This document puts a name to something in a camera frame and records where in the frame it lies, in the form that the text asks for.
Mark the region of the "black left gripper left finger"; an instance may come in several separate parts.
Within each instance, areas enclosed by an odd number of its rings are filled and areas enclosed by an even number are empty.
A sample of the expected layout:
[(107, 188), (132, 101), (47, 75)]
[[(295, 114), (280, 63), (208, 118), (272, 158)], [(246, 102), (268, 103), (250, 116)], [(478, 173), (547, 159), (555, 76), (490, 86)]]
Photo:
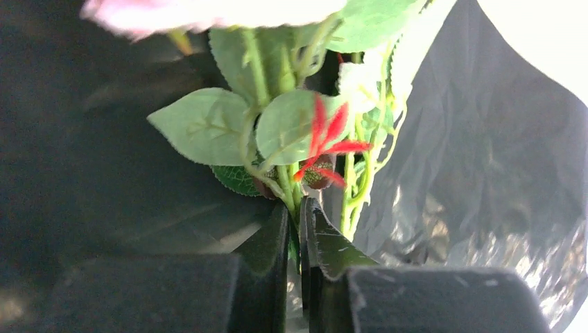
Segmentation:
[(235, 253), (94, 259), (68, 271), (47, 332), (283, 332), (289, 214)]

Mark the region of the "pink rose stem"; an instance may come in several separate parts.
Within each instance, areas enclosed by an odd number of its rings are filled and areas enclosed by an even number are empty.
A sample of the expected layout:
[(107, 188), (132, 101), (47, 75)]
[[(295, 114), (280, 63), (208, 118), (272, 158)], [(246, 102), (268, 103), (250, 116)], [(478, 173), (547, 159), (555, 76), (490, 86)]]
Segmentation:
[(187, 159), (234, 191), (253, 185), (297, 213), (303, 187), (342, 187), (353, 239), (387, 137), (452, 1), (86, 1), (80, 15), (185, 54), (208, 32), (227, 88), (200, 88), (148, 116)]

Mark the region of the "black wrapping sheet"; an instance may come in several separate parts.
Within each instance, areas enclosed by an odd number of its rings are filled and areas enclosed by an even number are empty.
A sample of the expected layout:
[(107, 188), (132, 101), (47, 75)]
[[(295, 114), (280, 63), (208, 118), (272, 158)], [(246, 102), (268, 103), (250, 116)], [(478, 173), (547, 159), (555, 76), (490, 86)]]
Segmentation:
[[(94, 259), (227, 254), (273, 203), (165, 147), (148, 112), (208, 55), (158, 67), (104, 109), (85, 97), (148, 53), (74, 17), (78, 1), (1, 2), (1, 331), (47, 332), (65, 274)], [(507, 267), (562, 332), (587, 297), (586, 107), (517, 55), (475, 1), (450, 11), (416, 76), (399, 147), (356, 245), (381, 263)]]

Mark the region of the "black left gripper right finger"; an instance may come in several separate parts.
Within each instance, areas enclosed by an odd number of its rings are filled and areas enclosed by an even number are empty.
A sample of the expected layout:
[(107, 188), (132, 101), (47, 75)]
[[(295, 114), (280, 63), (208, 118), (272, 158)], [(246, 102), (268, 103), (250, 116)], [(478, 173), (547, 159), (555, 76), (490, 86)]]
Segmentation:
[(375, 262), (335, 229), (319, 202), (300, 204), (302, 304), (311, 332), (548, 332), (535, 294), (489, 267)]

